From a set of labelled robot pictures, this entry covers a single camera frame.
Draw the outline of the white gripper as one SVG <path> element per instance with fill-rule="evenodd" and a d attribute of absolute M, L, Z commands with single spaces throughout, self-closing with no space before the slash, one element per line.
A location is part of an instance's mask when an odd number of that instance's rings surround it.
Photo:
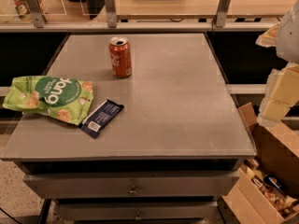
<path fill-rule="evenodd" d="M 276 46 L 277 56 L 289 62 L 282 70 L 273 69 L 267 79 L 257 122 L 264 127 L 279 123 L 299 102 L 299 0 L 275 24 L 259 35 L 256 44 Z"/>

